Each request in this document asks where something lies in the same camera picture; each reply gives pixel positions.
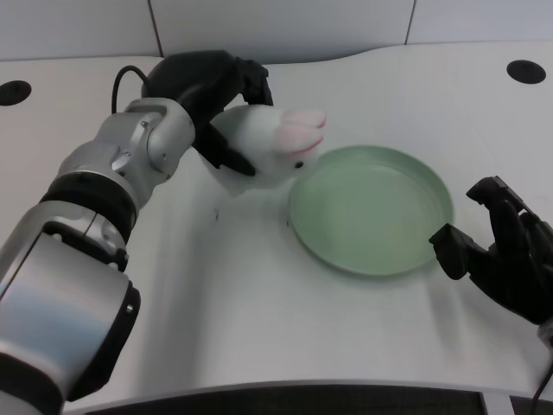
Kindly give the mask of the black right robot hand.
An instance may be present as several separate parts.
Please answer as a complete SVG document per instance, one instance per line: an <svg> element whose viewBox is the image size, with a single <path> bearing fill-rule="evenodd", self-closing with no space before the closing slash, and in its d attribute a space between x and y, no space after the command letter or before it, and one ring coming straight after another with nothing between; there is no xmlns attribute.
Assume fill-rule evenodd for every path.
<svg viewBox="0 0 553 415"><path fill-rule="evenodd" d="M494 302L542 325L552 318L552 227L499 177L481 179L467 197L489 212L494 243L484 249L446 224L430 239L453 280L468 275Z"/></svg>

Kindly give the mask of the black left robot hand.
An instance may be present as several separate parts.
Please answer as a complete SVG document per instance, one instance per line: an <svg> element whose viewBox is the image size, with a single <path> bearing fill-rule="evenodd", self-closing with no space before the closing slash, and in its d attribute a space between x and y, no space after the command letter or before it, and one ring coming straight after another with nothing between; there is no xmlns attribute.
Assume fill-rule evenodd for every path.
<svg viewBox="0 0 553 415"><path fill-rule="evenodd" d="M224 50L171 55L149 73L142 88L144 98L172 99L191 117L194 149L214 168L226 166L244 176L256 170L230 140L211 125L215 116L237 96L249 105L272 105L268 70L253 60L243 60Z"/></svg>

